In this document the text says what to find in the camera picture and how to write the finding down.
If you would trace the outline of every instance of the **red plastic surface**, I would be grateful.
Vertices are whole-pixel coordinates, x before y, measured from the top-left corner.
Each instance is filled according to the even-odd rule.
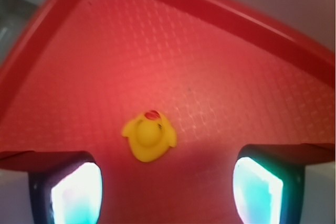
[[[48,0],[0,72],[2,151],[89,151],[100,223],[237,223],[247,143],[334,143],[334,55],[230,0]],[[121,129],[164,113],[177,147],[141,163]]]

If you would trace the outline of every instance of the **rubber duck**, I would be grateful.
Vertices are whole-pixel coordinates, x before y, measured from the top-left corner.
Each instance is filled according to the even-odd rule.
[[[156,110],[138,115],[122,129],[133,155],[142,162],[151,162],[175,147],[176,131],[168,119]]]

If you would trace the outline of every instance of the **teal light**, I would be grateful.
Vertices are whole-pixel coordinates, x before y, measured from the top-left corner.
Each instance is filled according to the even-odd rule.
[[[99,167],[84,163],[51,190],[55,224],[97,223],[102,200]]]
[[[280,221],[283,182],[249,157],[240,158],[233,172],[233,192],[243,223]]]

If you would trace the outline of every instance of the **glowing light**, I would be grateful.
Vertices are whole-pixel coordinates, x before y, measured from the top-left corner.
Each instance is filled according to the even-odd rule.
[[[240,158],[233,172],[233,192],[243,223],[280,221],[283,182],[249,157]]]
[[[84,163],[51,189],[55,224],[97,223],[102,200],[99,167]]]

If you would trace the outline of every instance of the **black light housing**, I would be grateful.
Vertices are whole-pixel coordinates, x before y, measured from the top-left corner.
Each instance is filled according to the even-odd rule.
[[[233,189],[244,223],[334,223],[335,145],[246,145]]]
[[[0,153],[0,223],[96,223],[101,200],[88,152]]]

